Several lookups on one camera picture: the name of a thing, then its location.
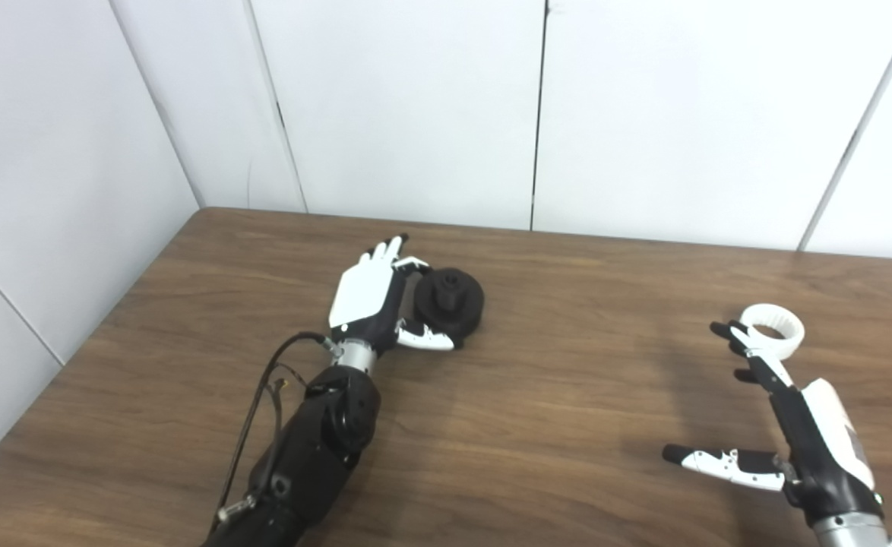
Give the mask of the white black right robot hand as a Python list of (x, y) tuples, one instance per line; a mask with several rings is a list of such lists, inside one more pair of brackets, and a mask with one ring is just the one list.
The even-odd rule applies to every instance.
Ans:
[(664, 460), (744, 487), (782, 492), (808, 526), (833, 518), (845, 522), (850, 514), (883, 520), (873, 472), (833, 385), (817, 378), (797, 387), (771, 346), (759, 342), (758, 330), (738, 320), (710, 323), (710, 331), (747, 360), (734, 375), (765, 389), (789, 456), (666, 444)]

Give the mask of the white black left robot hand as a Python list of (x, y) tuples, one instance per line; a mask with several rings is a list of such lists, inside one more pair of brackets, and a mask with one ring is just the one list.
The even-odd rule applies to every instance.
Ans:
[(358, 340), (383, 356), (395, 346), (453, 351), (461, 342), (440, 329), (400, 315), (408, 277), (425, 276), (432, 267), (414, 256), (402, 258), (407, 233), (382, 240), (345, 270), (328, 315), (336, 343)]

